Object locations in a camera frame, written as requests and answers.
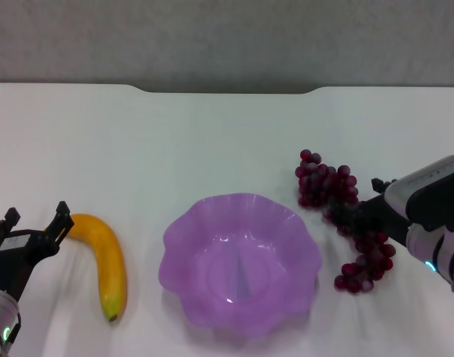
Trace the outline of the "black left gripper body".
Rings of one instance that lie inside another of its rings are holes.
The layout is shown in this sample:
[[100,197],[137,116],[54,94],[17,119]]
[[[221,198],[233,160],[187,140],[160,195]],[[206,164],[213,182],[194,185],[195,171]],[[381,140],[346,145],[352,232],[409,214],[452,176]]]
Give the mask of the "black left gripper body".
[[[2,248],[10,239],[26,239],[23,246]],[[43,231],[21,230],[11,232],[0,247],[0,290],[19,301],[34,267],[42,260],[53,257],[60,249],[54,237]]]

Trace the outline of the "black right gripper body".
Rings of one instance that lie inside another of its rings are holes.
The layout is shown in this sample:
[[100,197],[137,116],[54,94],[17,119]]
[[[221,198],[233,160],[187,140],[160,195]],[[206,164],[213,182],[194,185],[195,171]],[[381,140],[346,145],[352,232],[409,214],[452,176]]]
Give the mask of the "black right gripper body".
[[406,236],[412,224],[396,212],[379,195],[359,204],[355,210],[357,227],[385,234],[402,246],[406,246]]

